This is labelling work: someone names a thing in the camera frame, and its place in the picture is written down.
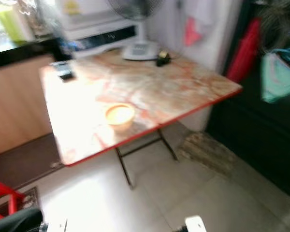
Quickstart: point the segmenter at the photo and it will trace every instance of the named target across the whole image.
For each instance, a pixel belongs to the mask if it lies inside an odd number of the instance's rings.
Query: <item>metal table leg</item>
[[[125,163],[124,163],[124,161],[123,161],[123,159],[122,159],[121,152],[120,152],[120,150],[119,150],[118,147],[116,147],[115,150],[116,150],[117,156],[118,156],[118,158],[119,158],[119,161],[120,161],[121,167],[122,167],[122,169],[123,169],[123,171],[124,171],[124,173],[125,173],[127,183],[128,183],[128,185],[130,186],[130,188],[132,188],[132,187],[133,187],[133,186],[132,186],[132,182],[131,182],[130,177],[129,177],[129,175],[128,175],[128,172],[127,172],[127,169],[126,169]]]
[[[169,145],[169,143],[166,141],[165,137],[163,136],[163,133],[162,133],[161,129],[158,129],[158,134],[159,134],[161,140],[163,141],[164,145],[169,149],[169,151],[170,151],[173,159],[175,161],[178,161],[178,158],[177,158],[175,152],[173,151],[173,149],[171,148],[171,146]]]
[[[146,147],[146,146],[148,146],[148,145],[151,145],[151,144],[153,144],[153,143],[155,143],[155,142],[157,142],[157,141],[159,141],[159,140],[162,140],[163,143],[164,143],[164,145],[165,145],[165,146],[168,148],[168,150],[170,151],[170,153],[171,153],[173,159],[174,159],[175,161],[178,161],[178,158],[177,158],[175,152],[173,151],[173,149],[172,149],[172,147],[169,145],[169,143],[166,141],[166,139],[165,139],[165,137],[163,136],[163,133],[162,133],[162,131],[161,131],[160,129],[158,129],[158,134],[159,134],[159,138],[157,138],[157,139],[155,139],[155,140],[153,140],[153,141],[150,141],[150,142],[148,142],[148,143],[146,143],[146,144],[143,144],[143,145],[141,145],[141,146],[139,146],[139,147],[137,147],[137,148],[135,148],[135,149],[133,149],[133,150],[131,150],[131,151],[125,153],[125,154],[121,154],[120,149],[119,149],[118,147],[115,148],[116,153],[117,153],[117,156],[118,156],[119,161],[120,161],[120,164],[121,164],[121,167],[122,167],[122,169],[123,169],[123,171],[124,171],[124,173],[125,173],[125,177],[126,177],[127,183],[128,183],[128,185],[129,185],[129,187],[130,187],[131,189],[133,188],[133,185],[132,185],[131,179],[130,179],[130,177],[129,177],[129,174],[128,174],[128,171],[127,171],[127,168],[126,168],[125,163],[124,163],[124,160],[123,160],[123,158],[124,158],[125,156],[127,156],[127,155],[129,155],[129,154],[131,154],[131,153],[133,153],[133,152],[135,152],[135,151],[138,151],[138,150],[140,150],[140,149],[142,149],[142,148],[144,148],[144,147]]]

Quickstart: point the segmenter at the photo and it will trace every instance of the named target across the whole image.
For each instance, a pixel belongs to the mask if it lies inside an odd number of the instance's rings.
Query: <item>fan base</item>
[[[155,60],[159,53],[159,46],[155,42],[136,42],[123,48],[122,57],[128,60]]]

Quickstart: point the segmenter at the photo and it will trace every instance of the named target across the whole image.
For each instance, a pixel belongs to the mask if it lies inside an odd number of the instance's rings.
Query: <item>white wall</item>
[[[161,9],[148,22],[150,38],[173,51],[182,54],[209,69],[221,72],[229,50],[240,6],[243,0],[216,0],[217,22],[212,32],[202,41],[190,47],[183,46],[186,15],[176,8],[177,0],[165,0]],[[182,120],[193,131],[205,129],[211,107],[207,107]]]

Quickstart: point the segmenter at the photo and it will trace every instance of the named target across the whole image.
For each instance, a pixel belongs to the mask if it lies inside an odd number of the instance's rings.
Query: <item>white tile floor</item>
[[[187,130],[175,123],[165,133],[176,147]],[[290,232],[290,197],[241,160],[226,178],[190,160],[174,162],[159,142],[125,162],[134,190],[114,151],[21,190],[37,186],[45,220],[68,218],[67,232],[171,232],[192,215],[208,232]]]

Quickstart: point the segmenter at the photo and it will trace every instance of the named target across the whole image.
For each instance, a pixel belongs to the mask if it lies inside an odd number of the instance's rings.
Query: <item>green towel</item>
[[[262,98],[268,103],[290,95],[290,67],[275,53],[262,61]]]

